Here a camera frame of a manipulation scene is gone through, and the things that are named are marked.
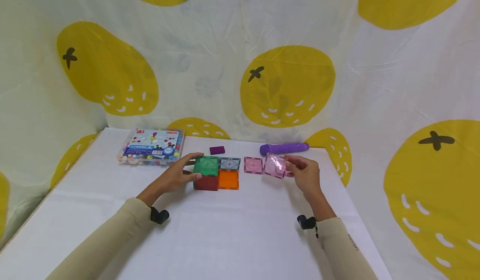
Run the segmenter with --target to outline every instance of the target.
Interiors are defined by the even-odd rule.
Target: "white table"
[[[129,131],[105,129],[0,254],[3,280],[44,279],[80,242],[136,196],[163,170],[119,165]],[[170,219],[135,237],[101,279],[333,279],[313,230],[297,216],[312,215],[294,179],[243,173],[244,156],[260,156],[259,143],[187,137],[183,154],[224,145],[241,157],[240,189],[186,189],[160,198]],[[378,278],[391,279],[324,149],[302,156],[320,164],[328,201]]]

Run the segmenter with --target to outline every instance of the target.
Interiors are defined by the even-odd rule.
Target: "black cross mark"
[[[65,55],[62,56],[62,59],[67,62],[68,69],[70,69],[70,61],[78,60],[77,57],[73,55],[73,52],[75,52],[75,49],[73,47],[69,47]]]
[[[439,136],[437,132],[431,131],[430,138],[425,138],[419,141],[420,144],[433,144],[433,149],[439,151],[442,144],[453,144],[455,139],[449,136]]]
[[[260,71],[263,71],[265,68],[263,66],[257,68],[257,69],[252,69],[250,70],[250,78],[248,79],[248,81],[250,82],[251,80],[253,80],[254,78],[260,78],[262,75],[260,74]]]

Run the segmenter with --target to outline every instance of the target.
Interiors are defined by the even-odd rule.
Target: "beige sleeve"
[[[375,280],[377,276],[338,217],[317,222],[318,241],[336,280]]]
[[[125,204],[89,235],[47,277],[47,280],[97,279],[114,255],[150,221],[150,208],[137,198]]]

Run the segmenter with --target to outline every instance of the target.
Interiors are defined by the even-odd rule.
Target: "fabric backdrop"
[[[170,127],[325,147],[394,279],[480,277],[480,0],[2,2],[3,242],[104,125]]]

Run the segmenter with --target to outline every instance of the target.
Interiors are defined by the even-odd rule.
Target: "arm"
[[[317,220],[318,240],[337,280],[375,280],[372,267],[348,234],[320,188],[318,163],[300,156],[285,156],[287,168],[312,207]]]
[[[89,235],[47,280],[96,279],[114,255],[150,221],[150,208],[137,198],[125,204],[103,225]]]
[[[188,154],[165,170],[138,197],[128,199],[116,214],[80,243],[47,280],[97,279],[123,245],[152,225],[150,207],[162,194],[202,177],[200,174],[183,175],[183,167],[190,159],[200,156],[203,153]]]

